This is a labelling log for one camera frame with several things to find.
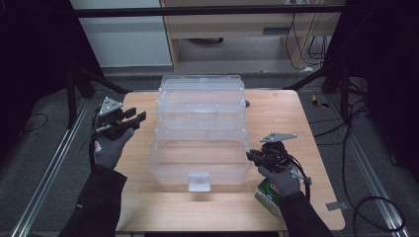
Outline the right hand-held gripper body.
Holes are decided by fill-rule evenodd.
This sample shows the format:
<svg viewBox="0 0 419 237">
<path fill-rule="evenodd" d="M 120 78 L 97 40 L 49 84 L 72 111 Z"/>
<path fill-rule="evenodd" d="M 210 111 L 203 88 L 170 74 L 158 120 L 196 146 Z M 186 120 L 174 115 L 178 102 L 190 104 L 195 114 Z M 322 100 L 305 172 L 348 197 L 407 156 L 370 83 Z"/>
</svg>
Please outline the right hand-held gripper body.
<svg viewBox="0 0 419 237">
<path fill-rule="evenodd" d="M 261 164 L 272 173 L 279 173 L 283 167 L 287 167 L 293 160 L 291 154 L 285 148 L 283 140 L 296 138 L 294 133 L 271 132 L 261 138 Z"/>
</svg>

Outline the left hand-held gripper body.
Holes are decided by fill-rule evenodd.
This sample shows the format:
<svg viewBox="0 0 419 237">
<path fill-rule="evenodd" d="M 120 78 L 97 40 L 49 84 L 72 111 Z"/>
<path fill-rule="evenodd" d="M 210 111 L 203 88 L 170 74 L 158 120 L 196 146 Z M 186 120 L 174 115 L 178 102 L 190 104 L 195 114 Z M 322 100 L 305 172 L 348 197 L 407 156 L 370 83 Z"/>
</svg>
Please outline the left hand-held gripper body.
<svg viewBox="0 0 419 237">
<path fill-rule="evenodd" d="M 125 133 L 122 129 L 125 113 L 123 104 L 106 97 L 99 108 L 96 131 L 106 135 L 109 139 L 118 139 Z"/>
</svg>

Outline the green cardboard box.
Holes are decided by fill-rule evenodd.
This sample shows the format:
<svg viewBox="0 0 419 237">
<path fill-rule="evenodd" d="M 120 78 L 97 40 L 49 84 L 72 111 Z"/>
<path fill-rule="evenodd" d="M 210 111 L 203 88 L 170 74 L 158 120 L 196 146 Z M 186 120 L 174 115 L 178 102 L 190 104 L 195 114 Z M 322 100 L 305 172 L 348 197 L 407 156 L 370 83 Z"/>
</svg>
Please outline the green cardboard box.
<svg viewBox="0 0 419 237">
<path fill-rule="evenodd" d="M 265 178 L 256 188 L 254 198 L 259 201 L 274 216 L 282 218 L 279 207 L 280 194 L 278 189 Z"/>
</svg>

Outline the clear plastic storage box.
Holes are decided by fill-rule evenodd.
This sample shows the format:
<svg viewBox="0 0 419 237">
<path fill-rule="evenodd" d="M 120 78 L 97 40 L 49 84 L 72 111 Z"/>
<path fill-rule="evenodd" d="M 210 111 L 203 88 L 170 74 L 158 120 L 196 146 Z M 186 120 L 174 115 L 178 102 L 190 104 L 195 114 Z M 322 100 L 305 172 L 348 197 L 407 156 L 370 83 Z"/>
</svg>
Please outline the clear plastic storage box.
<svg viewBox="0 0 419 237">
<path fill-rule="evenodd" d="M 159 183 L 191 192 L 244 183 L 251 164 L 238 75 L 166 75 L 156 109 L 149 168 Z"/>
</svg>

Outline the person's right hand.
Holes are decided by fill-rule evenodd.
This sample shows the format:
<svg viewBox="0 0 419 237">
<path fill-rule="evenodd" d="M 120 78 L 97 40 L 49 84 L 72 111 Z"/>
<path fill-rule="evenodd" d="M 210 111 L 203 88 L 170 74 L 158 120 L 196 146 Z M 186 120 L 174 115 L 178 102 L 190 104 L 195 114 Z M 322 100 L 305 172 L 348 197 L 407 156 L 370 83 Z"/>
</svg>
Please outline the person's right hand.
<svg viewBox="0 0 419 237">
<path fill-rule="evenodd" d="M 278 189 L 279 194 L 283 198 L 294 195 L 300 191 L 300 181 L 293 176 L 293 170 L 293 164 L 289 164 L 279 173 L 272 173 L 264 166 L 258 168 L 258 172 L 266 177 Z"/>
</svg>

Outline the person's left hand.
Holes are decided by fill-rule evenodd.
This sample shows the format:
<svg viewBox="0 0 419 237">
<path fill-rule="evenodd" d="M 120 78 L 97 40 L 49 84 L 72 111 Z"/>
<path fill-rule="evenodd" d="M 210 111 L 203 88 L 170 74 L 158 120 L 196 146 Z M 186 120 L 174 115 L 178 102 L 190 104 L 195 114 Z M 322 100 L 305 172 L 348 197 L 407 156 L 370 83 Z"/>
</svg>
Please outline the person's left hand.
<svg viewBox="0 0 419 237">
<path fill-rule="evenodd" d="M 94 164 L 114 170 L 122 156 L 126 143 L 133 137 L 134 130 L 129 128 L 122 137 L 112 140 L 105 135 L 94 141 Z"/>
</svg>

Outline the black metal stand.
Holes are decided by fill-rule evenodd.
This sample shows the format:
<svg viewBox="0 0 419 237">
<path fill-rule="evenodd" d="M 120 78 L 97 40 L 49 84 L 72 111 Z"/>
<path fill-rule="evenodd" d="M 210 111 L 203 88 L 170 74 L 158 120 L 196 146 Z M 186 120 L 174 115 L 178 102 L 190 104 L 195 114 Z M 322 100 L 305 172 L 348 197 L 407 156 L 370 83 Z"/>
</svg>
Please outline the black metal stand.
<svg viewBox="0 0 419 237">
<path fill-rule="evenodd" d="M 88 70 L 77 61 L 68 63 L 64 72 L 68 105 L 68 128 L 72 127 L 77 119 L 75 89 L 78 89 L 84 98 L 92 98 L 95 95 L 95 90 L 90 81 L 94 80 L 118 94 L 129 93 L 128 89 L 110 82 L 103 75 Z"/>
<path fill-rule="evenodd" d="M 344 63 L 338 61 L 326 62 L 319 70 L 311 73 L 302 80 L 285 87 L 285 90 L 298 90 L 317 78 L 325 80 L 321 90 L 325 94 L 334 93 L 340 88 L 340 115 L 344 121 L 349 120 L 349 71 Z"/>
</svg>

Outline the yellow black tape strip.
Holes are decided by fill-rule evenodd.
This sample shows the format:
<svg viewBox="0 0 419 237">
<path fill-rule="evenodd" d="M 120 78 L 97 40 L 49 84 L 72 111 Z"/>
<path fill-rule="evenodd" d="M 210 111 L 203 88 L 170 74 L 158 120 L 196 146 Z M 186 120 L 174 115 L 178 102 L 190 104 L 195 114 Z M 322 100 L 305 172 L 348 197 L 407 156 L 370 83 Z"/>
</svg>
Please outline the yellow black tape strip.
<svg viewBox="0 0 419 237">
<path fill-rule="evenodd" d="M 312 95 L 311 96 L 311 103 L 313 103 L 315 106 L 328 109 L 329 103 L 327 101 L 327 98 L 324 95 Z"/>
</svg>

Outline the white cabinet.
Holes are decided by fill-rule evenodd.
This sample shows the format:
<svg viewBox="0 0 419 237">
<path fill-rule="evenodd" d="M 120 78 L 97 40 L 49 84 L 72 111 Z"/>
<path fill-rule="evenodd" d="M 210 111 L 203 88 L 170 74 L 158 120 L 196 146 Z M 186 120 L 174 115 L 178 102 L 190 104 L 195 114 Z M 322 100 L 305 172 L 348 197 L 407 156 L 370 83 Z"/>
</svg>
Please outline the white cabinet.
<svg viewBox="0 0 419 237">
<path fill-rule="evenodd" d="M 159 8 L 159 0 L 70 0 L 75 10 Z M 161 17 L 81 18 L 102 67 L 171 66 Z"/>
</svg>

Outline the grey tape piece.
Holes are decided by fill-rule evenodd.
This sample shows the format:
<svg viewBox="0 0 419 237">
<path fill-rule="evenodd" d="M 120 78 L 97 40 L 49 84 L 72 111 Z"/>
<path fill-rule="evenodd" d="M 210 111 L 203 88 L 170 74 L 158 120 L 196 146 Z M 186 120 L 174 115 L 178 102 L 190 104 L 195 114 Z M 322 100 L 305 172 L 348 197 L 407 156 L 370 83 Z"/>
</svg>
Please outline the grey tape piece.
<svg viewBox="0 0 419 237">
<path fill-rule="evenodd" d="M 326 203 L 326 208 L 329 211 L 336 210 L 336 209 L 342 209 L 342 210 L 344 210 L 344 209 L 347 209 L 348 208 L 348 205 L 347 205 L 347 203 L 345 201 L 342 201 L 342 202 L 340 202 L 340 201 L 334 201 L 334 202 L 328 202 L 328 203 Z"/>
</svg>

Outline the dark curtain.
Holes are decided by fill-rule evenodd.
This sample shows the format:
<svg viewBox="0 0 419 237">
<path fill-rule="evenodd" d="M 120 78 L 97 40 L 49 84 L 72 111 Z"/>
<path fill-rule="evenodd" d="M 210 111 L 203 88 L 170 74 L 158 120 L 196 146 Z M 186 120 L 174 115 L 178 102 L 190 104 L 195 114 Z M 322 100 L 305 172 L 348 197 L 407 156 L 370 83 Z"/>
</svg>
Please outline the dark curtain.
<svg viewBox="0 0 419 237">
<path fill-rule="evenodd" d="M 0 0 L 0 159 L 11 149 L 40 98 L 66 87 L 60 40 L 78 63 L 101 66 L 70 0 Z"/>
<path fill-rule="evenodd" d="M 328 48 L 367 102 L 390 150 L 419 184 L 419 0 L 346 0 Z"/>
</svg>

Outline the light wooden desk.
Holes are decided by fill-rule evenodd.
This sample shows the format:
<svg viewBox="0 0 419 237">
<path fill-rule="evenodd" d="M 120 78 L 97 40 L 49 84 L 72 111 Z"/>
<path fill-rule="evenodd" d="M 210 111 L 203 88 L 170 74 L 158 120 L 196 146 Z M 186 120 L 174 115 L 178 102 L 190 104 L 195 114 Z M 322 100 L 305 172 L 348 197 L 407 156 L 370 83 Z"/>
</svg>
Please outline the light wooden desk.
<svg viewBox="0 0 419 237">
<path fill-rule="evenodd" d="M 346 0 L 159 0 L 163 7 L 253 6 L 253 5 L 332 5 Z M 308 60 L 309 43 L 314 37 L 333 35 L 341 14 L 288 13 L 166 16 L 168 39 L 279 37 L 286 46 L 292 66 Z"/>
</svg>

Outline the aluminium floor rail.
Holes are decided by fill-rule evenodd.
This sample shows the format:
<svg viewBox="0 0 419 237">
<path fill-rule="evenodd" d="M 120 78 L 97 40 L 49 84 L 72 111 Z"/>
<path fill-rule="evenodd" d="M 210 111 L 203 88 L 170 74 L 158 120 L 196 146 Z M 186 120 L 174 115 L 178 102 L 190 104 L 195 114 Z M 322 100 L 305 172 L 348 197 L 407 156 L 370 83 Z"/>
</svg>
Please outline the aluminium floor rail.
<svg viewBox="0 0 419 237">
<path fill-rule="evenodd" d="M 374 229 L 386 232 L 392 237 L 411 237 L 406 227 L 406 217 L 404 213 L 401 211 L 399 206 L 390 199 L 382 181 L 378 178 L 371 163 L 368 161 L 366 153 L 361 147 L 359 139 L 353 132 L 353 117 L 349 116 L 349 120 L 344 121 L 340 115 L 340 107 L 338 106 L 337 100 L 330 98 L 329 102 L 334 114 L 342 124 L 342 130 L 344 133 L 344 138 L 342 141 L 341 180 L 345 198 L 348 202 L 348 205 L 353 209 L 352 223 L 354 236 L 358 237 L 357 220 L 361 218 Z M 346 170 L 347 151 L 351 152 L 352 157 L 357 163 L 361 175 L 364 178 L 371 193 L 367 197 L 362 197 L 359 201 L 353 201 L 348 191 L 348 171 Z M 377 205 L 379 213 L 383 218 L 383 225 L 374 222 L 365 213 L 362 213 L 362 207 L 368 202 L 373 202 Z"/>
<path fill-rule="evenodd" d="M 49 189 L 60 169 L 60 166 L 66 157 L 66 154 L 73 143 L 74 137 L 79 130 L 82 120 L 86 116 L 90 99 L 82 99 L 76 111 L 75 121 L 72 126 L 66 129 L 60 143 L 54 152 L 43 176 L 29 202 L 24 213 L 16 223 L 9 237 L 27 237 L 33 223 L 38 216 L 42 204 L 49 192 Z"/>
</svg>

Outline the black horizontal frame bar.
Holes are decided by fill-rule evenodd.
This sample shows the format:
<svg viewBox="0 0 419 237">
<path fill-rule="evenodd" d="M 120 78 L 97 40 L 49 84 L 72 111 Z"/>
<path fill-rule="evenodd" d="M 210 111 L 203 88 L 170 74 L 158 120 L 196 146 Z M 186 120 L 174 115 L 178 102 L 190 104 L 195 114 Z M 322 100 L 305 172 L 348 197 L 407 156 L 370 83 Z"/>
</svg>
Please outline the black horizontal frame bar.
<svg viewBox="0 0 419 237">
<path fill-rule="evenodd" d="M 165 8 L 86 9 L 73 10 L 78 18 L 106 17 L 154 17 L 196 15 L 241 15 L 241 14 L 288 14 L 288 13 L 335 13 L 343 12 L 346 6 L 334 5 L 253 5 L 253 6 L 198 6 Z"/>
</svg>

